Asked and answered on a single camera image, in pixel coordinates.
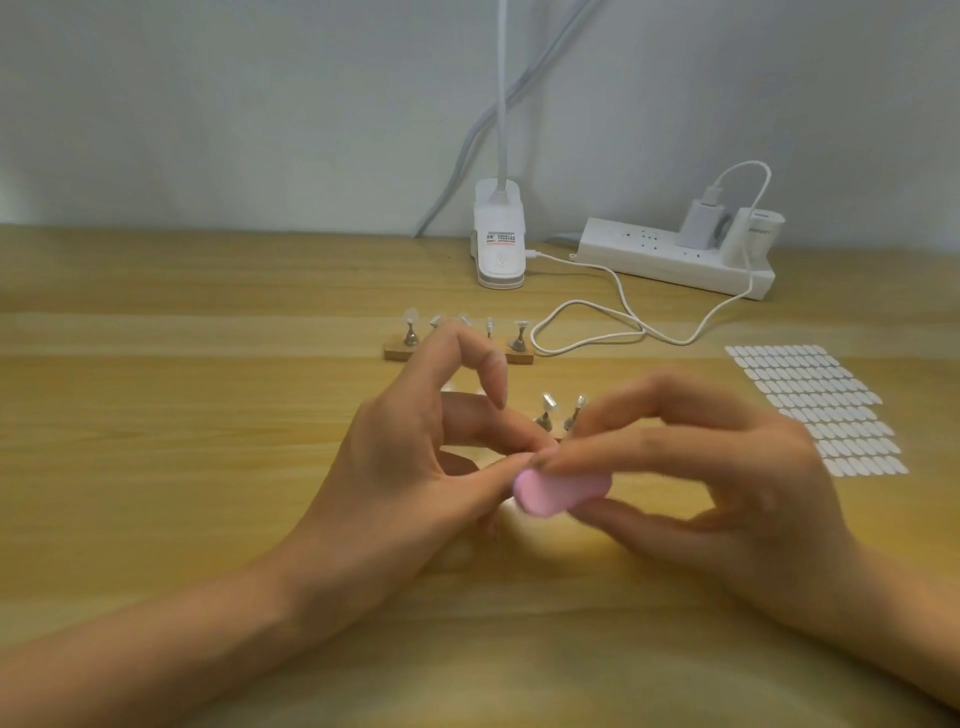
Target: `white wall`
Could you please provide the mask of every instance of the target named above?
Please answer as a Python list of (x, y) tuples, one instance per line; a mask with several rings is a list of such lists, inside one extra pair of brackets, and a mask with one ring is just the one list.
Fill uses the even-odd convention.
[[(512, 4), (510, 77), (570, 2)], [(757, 157), (790, 242), (960, 250), (956, 0), (598, 3), (511, 111), (532, 237), (677, 227)], [(3, 6), (9, 222), (408, 231), (494, 93), (494, 0)], [(489, 134), (431, 234), (468, 233), (495, 156)]]

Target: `pink nail buffer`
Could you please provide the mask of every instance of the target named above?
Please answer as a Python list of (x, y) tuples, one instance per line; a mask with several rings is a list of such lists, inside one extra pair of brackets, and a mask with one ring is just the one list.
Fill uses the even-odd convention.
[(547, 519), (589, 498), (605, 496), (612, 485), (610, 473), (546, 475), (526, 470), (514, 481), (514, 498), (525, 513)]

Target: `power socket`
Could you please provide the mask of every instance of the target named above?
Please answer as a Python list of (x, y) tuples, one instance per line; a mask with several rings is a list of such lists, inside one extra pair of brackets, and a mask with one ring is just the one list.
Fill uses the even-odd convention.
[[(677, 245), (677, 235), (672, 231), (591, 217), (580, 238), (580, 246), (575, 254), (570, 254), (570, 260), (730, 296), (747, 290), (750, 273), (746, 268), (725, 263), (718, 249), (697, 251)], [(754, 288), (746, 298), (760, 301), (773, 285), (774, 271), (766, 256), (754, 258), (751, 268)]]

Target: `finger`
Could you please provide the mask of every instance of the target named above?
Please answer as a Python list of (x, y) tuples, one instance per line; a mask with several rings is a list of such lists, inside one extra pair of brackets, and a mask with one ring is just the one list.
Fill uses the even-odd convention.
[(742, 430), (769, 419), (769, 413), (705, 379), (660, 370), (589, 402), (571, 435), (588, 437), (647, 417), (668, 424)]
[(564, 439), (540, 452), (531, 467), (544, 473), (660, 473), (701, 480), (719, 491), (749, 482), (751, 444), (726, 430), (667, 425), (625, 427), (592, 437)]
[(487, 397), (443, 392), (444, 443), (489, 448), (504, 455), (537, 452), (556, 444), (542, 427), (509, 407), (497, 409)]
[(447, 475), (469, 475), (480, 470), (468, 457), (445, 450), (437, 452), (437, 462)]
[(460, 367), (476, 370), (484, 392), (497, 408), (507, 405), (506, 354), (479, 331), (459, 321), (444, 322), (427, 336), (397, 381), (413, 384), (413, 396), (420, 397), (424, 389), (439, 390)]
[(451, 516), (457, 522), (468, 523), (489, 513), (510, 496), (514, 479), (527, 467), (530, 457), (529, 452), (508, 455), (476, 473), (446, 482)]
[(717, 558), (715, 535), (689, 530), (683, 521), (651, 516), (620, 500), (594, 498), (570, 511), (631, 551), (681, 566), (708, 568)]

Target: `hand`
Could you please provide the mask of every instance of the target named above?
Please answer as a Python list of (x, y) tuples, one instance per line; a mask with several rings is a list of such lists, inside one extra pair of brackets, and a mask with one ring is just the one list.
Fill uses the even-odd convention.
[[(666, 426), (628, 426), (650, 417)], [(806, 429), (692, 376), (661, 372), (608, 392), (533, 465), (702, 481), (714, 506), (688, 521), (610, 498), (571, 513), (638, 553), (717, 577), (791, 626), (827, 629), (861, 579), (859, 547)]]
[[(441, 393), (461, 366), (477, 371), (486, 397)], [(323, 613), (316, 623), (335, 621), (339, 629), (370, 610), (507, 497), (530, 453), (555, 447), (506, 403), (504, 353), (448, 322), (382, 394), (360, 406), (320, 492), (269, 557), (296, 599)], [(508, 457), (477, 470), (443, 445)]]

